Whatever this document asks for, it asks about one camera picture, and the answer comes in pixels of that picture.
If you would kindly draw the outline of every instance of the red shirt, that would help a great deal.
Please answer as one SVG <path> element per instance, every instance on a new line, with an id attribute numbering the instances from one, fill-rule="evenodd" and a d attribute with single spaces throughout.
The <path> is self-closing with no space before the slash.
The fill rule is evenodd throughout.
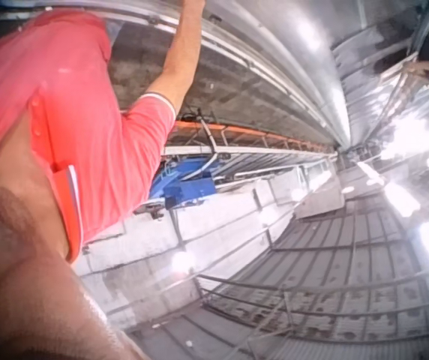
<path id="1" fill-rule="evenodd" d="M 45 12 L 0 39 L 0 140 L 23 111 L 70 239 L 81 244 L 148 197 L 176 117 L 146 94 L 121 114 L 107 73 L 104 23 L 77 10 Z"/>

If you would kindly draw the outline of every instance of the raised arm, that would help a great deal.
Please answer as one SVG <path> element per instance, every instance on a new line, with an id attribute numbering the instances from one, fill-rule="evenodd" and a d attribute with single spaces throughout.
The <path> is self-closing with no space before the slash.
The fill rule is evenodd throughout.
<path id="1" fill-rule="evenodd" d="M 193 84 L 200 59 L 201 19 L 205 0 L 183 0 L 178 30 L 166 55 L 163 73 L 149 86 L 148 92 L 163 95 L 175 107 L 182 108 L 186 93 Z"/>

